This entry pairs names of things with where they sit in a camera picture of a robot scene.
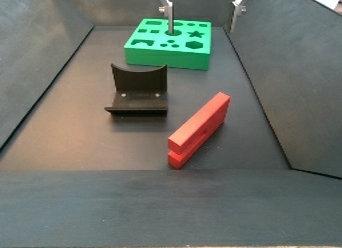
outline black bracket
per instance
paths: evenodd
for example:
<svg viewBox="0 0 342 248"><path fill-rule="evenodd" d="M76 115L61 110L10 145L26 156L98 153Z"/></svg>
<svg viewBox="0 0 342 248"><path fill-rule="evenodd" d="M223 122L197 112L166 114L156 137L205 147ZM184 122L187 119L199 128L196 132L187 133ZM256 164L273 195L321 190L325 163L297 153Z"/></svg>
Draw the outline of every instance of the black bracket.
<svg viewBox="0 0 342 248"><path fill-rule="evenodd" d="M112 75L116 87L110 107L114 113L165 113L166 103L166 65L150 71L128 71L113 64Z"/></svg>

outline red rectangular block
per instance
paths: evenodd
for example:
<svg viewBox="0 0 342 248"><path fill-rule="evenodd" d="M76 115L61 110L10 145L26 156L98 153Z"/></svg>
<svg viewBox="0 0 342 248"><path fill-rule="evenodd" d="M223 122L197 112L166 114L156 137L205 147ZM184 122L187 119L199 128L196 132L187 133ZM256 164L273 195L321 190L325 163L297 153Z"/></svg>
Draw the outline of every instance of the red rectangular block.
<svg viewBox="0 0 342 248"><path fill-rule="evenodd" d="M168 163L179 169L224 121L229 96L219 92L168 137Z"/></svg>

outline gray wall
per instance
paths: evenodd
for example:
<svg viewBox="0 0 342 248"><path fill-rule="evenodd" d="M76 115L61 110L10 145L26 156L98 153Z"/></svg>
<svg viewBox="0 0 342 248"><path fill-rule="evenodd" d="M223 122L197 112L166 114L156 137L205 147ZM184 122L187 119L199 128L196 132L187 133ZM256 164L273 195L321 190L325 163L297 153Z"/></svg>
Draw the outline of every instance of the gray wall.
<svg viewBox="0 0 342 248"><path fill-rule="evenodd" d="M134 26L142 18L164 18L160 0L69 0L97 26ZM232 0L169 0L174 19L211 21L221 26L231 12Z"/></svg>
<svg viewBox="0 0 342 248"><path fill-rule="evenodd" d="M291 166L339 177L340 32L312 0L249 0L229 35Z"/></svg>
<svg viewBox="0 0 342 248"><path fill-rule="evenodd" d="M0 147L92 24L65 0L0 0Z"/></svg>

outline green shape sorter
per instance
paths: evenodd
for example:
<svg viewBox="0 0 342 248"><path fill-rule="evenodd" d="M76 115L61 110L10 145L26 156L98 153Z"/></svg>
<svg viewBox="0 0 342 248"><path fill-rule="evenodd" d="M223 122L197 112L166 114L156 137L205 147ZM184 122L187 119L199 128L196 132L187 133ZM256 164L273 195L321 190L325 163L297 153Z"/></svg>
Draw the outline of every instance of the green shape sorter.
<svg viewBox="0 0 342 248"><path fill-rule="evenodd" d="M207 70L211 52L211 23L142 19L125 45L126 64Z"/></svg>

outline star-shaped hole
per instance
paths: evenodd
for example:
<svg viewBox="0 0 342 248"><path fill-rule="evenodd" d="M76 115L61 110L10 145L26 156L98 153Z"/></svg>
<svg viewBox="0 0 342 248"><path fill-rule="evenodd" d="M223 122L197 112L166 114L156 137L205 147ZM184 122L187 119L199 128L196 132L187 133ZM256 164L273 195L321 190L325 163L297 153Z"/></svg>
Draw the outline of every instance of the star-shaped hole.
<svg viewBox="0 0 342 248"><path fill-rule="evenodd" d="M200 33L197 31L193 31L193 32L187 32L189 34L189 37L199 37L201 38L201 36L204 35L204 33Z"/></svg>

